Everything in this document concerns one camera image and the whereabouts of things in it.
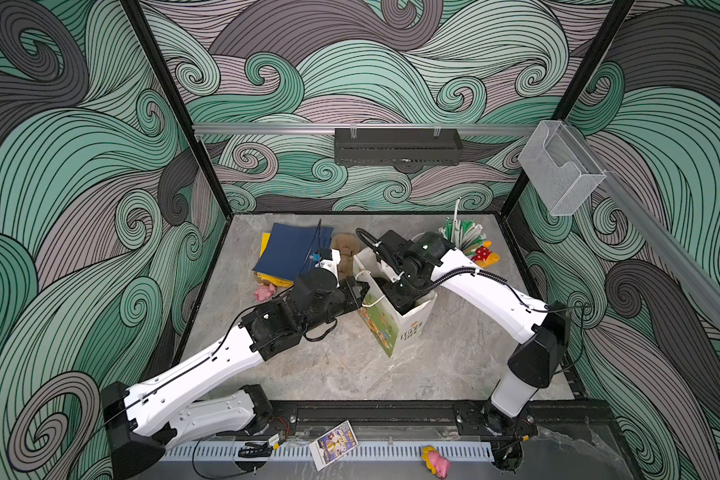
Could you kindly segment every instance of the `black strap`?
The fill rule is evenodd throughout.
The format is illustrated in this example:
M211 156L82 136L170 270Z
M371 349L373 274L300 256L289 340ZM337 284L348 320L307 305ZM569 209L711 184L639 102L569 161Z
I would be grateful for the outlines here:
M307 332L304 332L304 338L310 342L319 342L320 340L323 340L324 338L326 338L327 334L329 334L330 332L332 332L336 329L336 325L338 325L338 319L333 319L333 322L326 322L326 324L327 323L333 323L333 326L331 326L331 328L329 328L325 332L323 332L323 334L320 335L319 337L317 337L316 339L309 338L307 336Z

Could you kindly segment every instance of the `brown object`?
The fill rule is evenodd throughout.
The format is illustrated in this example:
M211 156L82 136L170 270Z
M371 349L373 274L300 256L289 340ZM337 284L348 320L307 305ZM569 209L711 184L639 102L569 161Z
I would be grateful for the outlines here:
M352 234L336 234L331 239L331 248L342 255L337 270L338 279L344 280L352 274L352 258L360 253L360 239Z

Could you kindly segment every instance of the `white rope handle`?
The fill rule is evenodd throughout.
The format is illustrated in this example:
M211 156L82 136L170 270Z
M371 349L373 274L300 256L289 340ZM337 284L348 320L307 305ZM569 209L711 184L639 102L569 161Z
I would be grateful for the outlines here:
M368 276L370 276L370 275L371 275L371 271L370 271L370 270L360 270L360 271L357 272L357 274L355 275L355 280L358 279L358 277L360 276L360 274L368 274ZM370 305L365 305L365 303L363 303L362 305L363 305L365 308L371 308L371 307L374 306L376 303L379 303L379 302L381 302L382 300L384 300L386 297L387 297L386 295L382 295L382 296L380 296L379 299L376 300L374 303L371 303Z

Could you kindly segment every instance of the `red wire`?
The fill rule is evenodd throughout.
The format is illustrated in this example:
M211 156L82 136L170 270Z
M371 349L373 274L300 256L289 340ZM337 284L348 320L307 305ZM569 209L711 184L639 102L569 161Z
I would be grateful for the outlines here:
M280 417L273 417L273 418L275 420L279 420L280 422L282 422L282 426L284 426L286 428L286 438L288 438L288 434L291 432L291 427L289 427L288 424L286 423L286 421L283 420L282 418L280 418Z

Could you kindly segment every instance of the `card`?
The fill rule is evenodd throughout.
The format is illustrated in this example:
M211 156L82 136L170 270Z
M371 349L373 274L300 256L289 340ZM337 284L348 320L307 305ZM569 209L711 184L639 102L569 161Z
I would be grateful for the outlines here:
M322 437L309 444L312 459L315 460L317 470L323 470L327 465L334 463L341 456L358 446L358 441L349 420L341 425L331 428Z

